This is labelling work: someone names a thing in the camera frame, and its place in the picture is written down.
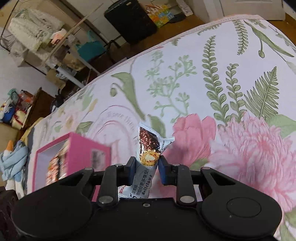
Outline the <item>small white snack bar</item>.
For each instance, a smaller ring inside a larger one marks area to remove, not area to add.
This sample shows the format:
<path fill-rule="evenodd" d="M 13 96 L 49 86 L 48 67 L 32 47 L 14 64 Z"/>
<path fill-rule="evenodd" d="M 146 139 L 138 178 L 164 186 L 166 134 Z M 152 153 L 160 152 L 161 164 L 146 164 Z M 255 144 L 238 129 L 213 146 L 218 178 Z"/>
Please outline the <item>small white snack bar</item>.
<path fill-rule="evenodd" d="M 120 198 L 147 199 L 149 197 L 160 155 L 174 141 L 174 137 L 163 138 L 152 128 L 143 123 L 139 124 L 133 183 L 130 186 L 124 185 L 118 190 Z"/>

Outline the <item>pink cardboard box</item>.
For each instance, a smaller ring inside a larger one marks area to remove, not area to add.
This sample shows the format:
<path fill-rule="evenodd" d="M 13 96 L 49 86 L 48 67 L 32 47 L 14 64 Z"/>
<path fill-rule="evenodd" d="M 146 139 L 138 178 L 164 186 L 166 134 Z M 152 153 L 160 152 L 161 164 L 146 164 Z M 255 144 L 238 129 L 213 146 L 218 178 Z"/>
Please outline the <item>pink cardboard box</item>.
<path fill-rule="evenodd" d="M 100 144 L 77 133 L 67 133 L 36 151 L 32 174 L 32 192 L 46 186 L 49 161 L 69 144 L 67 176 L 84 168 L 103 171 L 111 165 L 111 147 Z"/>

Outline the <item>beige noodle snack bag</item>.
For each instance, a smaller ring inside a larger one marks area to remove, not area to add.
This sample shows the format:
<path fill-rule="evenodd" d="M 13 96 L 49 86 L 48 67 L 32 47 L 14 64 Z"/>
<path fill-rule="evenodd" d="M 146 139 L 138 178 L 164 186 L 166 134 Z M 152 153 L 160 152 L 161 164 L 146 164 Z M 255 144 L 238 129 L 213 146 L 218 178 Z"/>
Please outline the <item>beige noodle snack bag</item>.
<path fill-rule="evenodd" d="M 68 150 L 69 144 L 64 144 L 62 149 L 49 161 L 46 186 L 66 177 Z"/>

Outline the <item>floral bed sheet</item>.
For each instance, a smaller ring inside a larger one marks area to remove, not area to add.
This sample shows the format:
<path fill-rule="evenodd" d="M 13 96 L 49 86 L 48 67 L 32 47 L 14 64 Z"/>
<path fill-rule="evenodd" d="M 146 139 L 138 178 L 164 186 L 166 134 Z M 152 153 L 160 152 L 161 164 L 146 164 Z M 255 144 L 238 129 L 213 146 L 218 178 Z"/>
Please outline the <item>floral bed sheet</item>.
<path fill-rule="evenodd" d="M 31 135 L 26 192 L 46 182 L 36 151 L 75 132 L 136 153 L 138 124 L 174 137 L 170 163 L 216 169 L 274 198 L 278 240 L 295 240 L 295 34 L 258 16 L 184 32 L 100 75 L 41 120 Z"/>

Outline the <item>dark wooden nightstand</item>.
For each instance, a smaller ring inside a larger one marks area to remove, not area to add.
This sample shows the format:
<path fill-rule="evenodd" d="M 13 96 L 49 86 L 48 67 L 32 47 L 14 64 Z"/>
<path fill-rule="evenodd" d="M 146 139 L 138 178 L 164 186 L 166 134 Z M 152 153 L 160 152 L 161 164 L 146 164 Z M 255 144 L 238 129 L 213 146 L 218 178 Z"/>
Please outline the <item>dark wooden nightstand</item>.
<path fill-rule="evenodd" d="M 20 130 L 25 131 L 39 118 L 45 118 L 51 113 L 51 104 L 55 98 L 46 93 L 41 87 L 34 94 L 32 103 L 27 110 L 25 120 Z"/>

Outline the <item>blue cloth on floor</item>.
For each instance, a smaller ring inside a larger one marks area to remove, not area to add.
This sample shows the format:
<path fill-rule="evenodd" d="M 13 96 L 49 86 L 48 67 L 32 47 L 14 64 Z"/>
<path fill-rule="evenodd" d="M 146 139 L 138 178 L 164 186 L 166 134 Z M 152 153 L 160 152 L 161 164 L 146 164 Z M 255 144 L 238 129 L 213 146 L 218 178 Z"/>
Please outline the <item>blue cloth on floor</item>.
<path fill-rule="evenodd" d="M 1 153 L 1 172 L 4 181 L 14 178 L 16 182 L 21 182 L 28 153 L 29 148 L 22 141 L 18 141 L 15 149 L 6 156 L 4 152 Z"/>

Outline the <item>white folding side table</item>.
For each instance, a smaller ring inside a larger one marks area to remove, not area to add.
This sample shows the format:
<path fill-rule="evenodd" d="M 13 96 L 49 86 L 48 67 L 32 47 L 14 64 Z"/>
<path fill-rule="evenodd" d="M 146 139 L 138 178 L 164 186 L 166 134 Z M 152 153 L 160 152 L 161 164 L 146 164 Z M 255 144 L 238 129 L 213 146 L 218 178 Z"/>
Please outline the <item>white folding side table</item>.
<path fill-rule="evenodd" d="M 97 74 L 100 74 L 95 68 L 93 68 L 88 62 L 86 62 L 83 58 L 80 57 L 80 55 L 77 53 L 76 50 L 72 49 L 72 45 L 69 44 L 68 36 L 72 34 L 77 28 L 80 27 L 93 13 L 95 13 L 99 8 L 103 6 L 103 3 L 101 3 L 98 7 L 94 8 L 91 12 L 89 12 L 87 15 L 85 15 L 83 18 L 81 18 L 64 36 L 61 40 L 58 41 L 58 43 L 55 45 L 54 49 L 49 53 L 46 60 L 44 60 L 44 63 L 47 63 L 48 66 L 50 66 L 52 69 L 55 69 L 60 74 L 64 75 L 68 80 L 70 80 L 72 83 L 74 83 L 79 88 L 83 88 L 85 85 L 78 81 L 74 76 L 72 76 L 70 73 L 66 71 L 66 69 L 62 68 L 62 66 L 59 66 L 58 64 L 55 64 L 55 62 L 52 60 L 52 56 L 55 55 L 55 53 L 62 47 L 66 47 L 66 49 L 74 55 L 75 58 L 79 59 L 83 64 L 88 66 L 90 69 L 97 72 Z"/>

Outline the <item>teal bag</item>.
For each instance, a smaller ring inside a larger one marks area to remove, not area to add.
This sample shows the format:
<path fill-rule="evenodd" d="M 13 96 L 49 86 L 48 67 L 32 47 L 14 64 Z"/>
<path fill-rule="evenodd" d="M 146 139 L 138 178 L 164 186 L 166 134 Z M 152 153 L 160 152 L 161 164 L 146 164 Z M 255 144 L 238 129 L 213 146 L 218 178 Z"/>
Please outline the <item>teal bag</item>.
<path fill-rule="evenodd" d="M 76 44 L 75 48 L 79 54 L 79 56 L 85 61 L 90 61 L 94 57 L 100 56 L 101 54 L 106 52 L 106 49 L 102 45 L 100 41 L 95 38 L 95 35 L 88 31 L 88 42 L 85 44 Z"/>

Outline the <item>black suitcase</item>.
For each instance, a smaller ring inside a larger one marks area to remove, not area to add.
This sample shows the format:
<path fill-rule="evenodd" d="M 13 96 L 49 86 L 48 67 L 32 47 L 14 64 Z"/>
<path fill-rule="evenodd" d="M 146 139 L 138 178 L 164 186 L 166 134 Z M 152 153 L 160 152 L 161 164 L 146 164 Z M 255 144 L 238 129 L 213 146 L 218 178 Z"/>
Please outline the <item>black suitcase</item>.
<path fill-rule="evenodd" d="M 105 11 L 104 17 L 131 45 L 153 35 L 158 29 L 138 1 L 117 1 Z"/>

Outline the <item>colourful gift bag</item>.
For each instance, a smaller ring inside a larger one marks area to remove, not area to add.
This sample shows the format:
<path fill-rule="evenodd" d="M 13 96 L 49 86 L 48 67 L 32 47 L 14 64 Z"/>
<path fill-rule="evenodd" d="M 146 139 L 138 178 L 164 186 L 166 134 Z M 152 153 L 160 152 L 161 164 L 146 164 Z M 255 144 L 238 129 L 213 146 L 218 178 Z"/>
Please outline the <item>colourful gift bag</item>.
<path fill-rule="evenodd" d="M 162 27 L 174 18 L 174 15 L 165 4 L 161 6 L 153 4 L 146 5 L 145 11 L 158 28 Z"/>

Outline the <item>white fluffy garment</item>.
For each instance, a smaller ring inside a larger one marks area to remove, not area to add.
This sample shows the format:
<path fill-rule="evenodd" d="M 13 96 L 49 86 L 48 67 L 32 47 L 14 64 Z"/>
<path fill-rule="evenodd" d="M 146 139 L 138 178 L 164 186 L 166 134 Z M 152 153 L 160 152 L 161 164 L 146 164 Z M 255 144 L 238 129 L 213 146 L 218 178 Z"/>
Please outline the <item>white fluffy garment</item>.
<path fill-rule="evenodd" d="M 8 30 L 30 51 L 47 45 L 64 22 L 37 9 L 22 9 L 10 21 Z"/>

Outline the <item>white door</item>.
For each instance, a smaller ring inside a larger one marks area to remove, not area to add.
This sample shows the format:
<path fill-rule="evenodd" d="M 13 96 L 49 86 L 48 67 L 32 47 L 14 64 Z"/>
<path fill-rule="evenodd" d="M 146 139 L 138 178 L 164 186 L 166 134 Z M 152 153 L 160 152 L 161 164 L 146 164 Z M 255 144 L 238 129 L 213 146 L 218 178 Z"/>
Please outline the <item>white door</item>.
<path fill-rule="evenodd" d="M 224 16 L 229 15 L 259 15 L 265 20 L 285 20 L 285 10 L 282 1 L 252 1 L 252 0 L 221 0 Z"/>

